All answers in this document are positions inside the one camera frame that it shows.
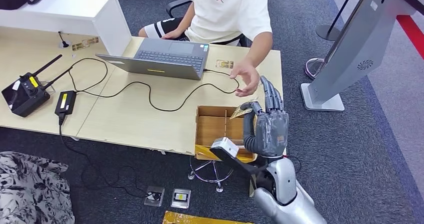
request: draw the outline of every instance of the desk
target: desk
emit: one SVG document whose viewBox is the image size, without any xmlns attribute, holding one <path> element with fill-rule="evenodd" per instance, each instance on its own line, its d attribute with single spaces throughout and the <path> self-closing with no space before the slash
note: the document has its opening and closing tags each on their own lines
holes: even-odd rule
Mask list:
<svg viewBox="0 0 424 224">
<path fill-rule="evenodd" d="M 83 35 L 67 35 L 64 39 L 79 42 L 88 38 Z M 142 38 L 133 37 L 124 52 L 124 56 L 133 57 Z M 95 57 L 95 53 L 107 53 L 100 42 L 89 48 L 73 52 L 70 48 L 58 48 L 60 39 L 57 33 L 27 29 L 0 27 L 0 87 L 6 87 L 19 75 L 34 72 L 59 54 L 63 57 L 38 77 L 49 81 L 62 73 L 74 62 Z M 249 49 L 242 47 L 211 45 L 206 68 L 229 73 L 229 69 L 216 68 L 217 59 L 237 61 L 244 57 Z M 232 91 L 236 83 L 227 76 L 205 72 L 201 81 L 176 79 L 127 73 L 111 64 L 107 64 L 109 73 L 106 79 L 90 91 L 95 94 L 110 95 L 121 90 L 132 81 L 143 81 L 151 85 L 151 101 L 163 109 L 174 109 L 181 105 L 187 95 L 202 83 Z M 104 75 L 102 63 L 87 60 L 72 69 L 77 88 L 85 88 L 100 80 Z M 272 50 L 258 67 L 282 94 L 280 52 Z M 54 85 L 59 93 L 72 90 L 68 75 Z M 0 101 L 0 126 L 25 129 L 44 133 L 58 133 L 58 117 L 54 114 L 59 94 L 26 118 L 13 114 L 4 100 Z M 253 95 L 263 105 L 262 87 Z M 63 125 L 63 134 L 88 140 L 149 148 L 160 151 L 194 154 L 196 136 L 196 110 L 199 105 L 238 106 L 253 98 L 238 98 L 234 94 L 224 94 L 206 86 L 197 90 L 177 112 L 154 110 L 148 102 L 148 89 L 134 84 L 114 98 L 97 98 L 79 93 L 72 115 L 67 116 Z"/>
<path fill-rule="evenodd" d="M 133 37 L 124 56 L 133 57 L 142 38 Z M 216 68 L 216 60 L 241 60 L 248 48 L 211 45 L 206 68 L 230 73 L 230 69 Z M 272 50 L 258 67 L 282 94 L 280 52 Z M 113 71 L 102 95 L 117 93 L 133 81 L 148 83 L 152 103 L 162 109 L 175 109 L 188 94 L 203 83 L 213 83 L 221 89 L 232 91 L 237 86 L 228 76 L 205 72 L 201 81 L 127 73 L 119 68 Z M 196 137 L 196 110 L 199 105 L 239 106 L 253 97 L 238 98 L 207 86 L 197 90 L 176 112 L 153 109 L 148 100 L 149 90 L 144 85 L 133 84 L 114 98 L 99 98 L 81 127 L 77 137 L 114 144 L 149 148 L 160 151 L 194 155 Z M 264 104 L 262 87 L 254 97 Z"/>
<path fill-rule="evenodd" d="M 90 38 L 90 36 L 84 35 L 63 35 L 64 39 L 73 43 Z M 1 90 L 17 80 L 19 75 L 35 72 L 59 54 L 62 54 L 63 57 L 40 73 L 38 76 L 40 81 L 52 80 L 81 58 L 95 58 L 94 53 L 106 53 L 106 49 L 101 42 L 76 52 L 73 52 L 70 47 L 66 49 L 59 48 L 59 42 L 59 35 L 54 32 L 0 27 Z M 107 66 L 110 76 L 115 66 L 111 64 L 107 64 Z M 86 60 L 77 64 L 71 72 L 75 78 L 77 88 L 85 88 L 103 77 L 105 67 L 100 62 Z M 99 94 L 106 84 L 106 80 L 91 89 L 91 91 Z M 56 93 L 51 96 L 47 103 L 26 118 L 13 114 L 3 97 L 0 97 L 0 126 L 44 133 L 59 133 L 58 117 L 54 114 L 59 93 L 73 90 L 73 85 L 69 75 L 65 75 L 54 83 L 53 87 Z M 77 135 L 96 100 L 97 98 L 94 96 L 78 94 L 73 114 L 66 118 L 63 125 L 62 132 L 64 135 Z"/>
</svg>

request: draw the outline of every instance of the power adapter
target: power adapter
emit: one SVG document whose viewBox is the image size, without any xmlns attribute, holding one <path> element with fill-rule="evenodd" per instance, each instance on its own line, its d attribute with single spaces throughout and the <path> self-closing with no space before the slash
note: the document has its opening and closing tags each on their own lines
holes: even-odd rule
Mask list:
<svg viewBox="0 0 424 224">
<path fill-rule="evenodd" d="M 64 123 L 66 115 L 72 114 L 76 98 L 77 94 L 73 90 L 61 92 L 59 95 L 56 110 L 54 111 L 59 116 L 59 125 Z"/>
</svg>

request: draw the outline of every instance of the man's right hand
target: man's right hand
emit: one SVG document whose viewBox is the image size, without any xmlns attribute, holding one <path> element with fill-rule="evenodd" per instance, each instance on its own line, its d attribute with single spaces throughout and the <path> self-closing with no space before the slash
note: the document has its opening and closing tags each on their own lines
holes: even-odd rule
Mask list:
<svg viewBox="0 0 424 224">
<path fill-rule="evenodd" d="M 173 31 L 162 36 L 161 39 L 176 39 L 176 38 L 180 37 L 182 33 L 183 33 L 182 30 L 174 29 Z"/>
</svg>

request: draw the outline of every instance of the laptop keyboard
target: laptop keyboard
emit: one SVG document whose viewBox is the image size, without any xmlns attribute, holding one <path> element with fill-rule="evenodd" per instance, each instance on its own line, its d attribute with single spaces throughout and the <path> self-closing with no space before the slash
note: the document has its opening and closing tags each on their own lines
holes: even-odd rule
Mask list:
<svg viewBox="0 0 424 224">
<path fill-rule="evenodd" d="M 191 64 L 196 72 L 200 72 L 202 67 L 203 57 L 187 56 L 179 54 L 151 52 L 151 51 L 140 51 L 134 58 L 152 60 L 158 62 L 169 62 L 177 64 Z"/>
</svg>

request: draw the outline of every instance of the robot finger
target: robot finger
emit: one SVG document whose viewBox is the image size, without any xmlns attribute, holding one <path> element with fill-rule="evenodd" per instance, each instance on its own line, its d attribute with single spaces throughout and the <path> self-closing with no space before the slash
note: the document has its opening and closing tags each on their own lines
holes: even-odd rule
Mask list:
<svg viewBox="0 0 424 224">
<path fill-rule="evenodd" d="M 276 90 L 276 88 L 274 88 L 273 83 L 271 83 L 269 81 L 268 81 L 268 83 L 271 87 L 271 95 L 272 95 L 272 101 L 273 101 L 274 108 L 276 110 L 280 110 L 280 102 L 278 100 L 278 91 Z"/>
<path fill-rule="evenodd" d="M 265 111 L 269 112 L 270 110 L 274 109 L 274 102 L 273 102 L 273 97 L 271 94 L 271 86 L 270 86 L 270 82 L 264 77 L 261 76 L 260 77 L 260 81 L 262 82 L 263 87 L 263 92 L 265 93 Z"/>
<path fill-rule="evenodd" d="M 275 90 L 275 92 L 277 94 L 277 99 L 278 99 L 278 103 L 279 103 L 278 107 L 281 111 L 284 111 L 284 104 L 282 102 L 283 98 L 281 97 L 280 92 L 278 90 Z"/>
<path fill-rule="evenodd" d="M 260 113 L 262 113 L 262 107 L 261 107 L 261 105 L 257 101 L 255 101 L 255 102 L 246 102 L 246 103 L 244 103 L 244 104 L 242 104 L 240 106 L 240 109 L 241 110 L 246 110 L 248 108 L 252 108 L 253 109 L 253 112 L 256 115 L 259 115 Z"/>
</svg>

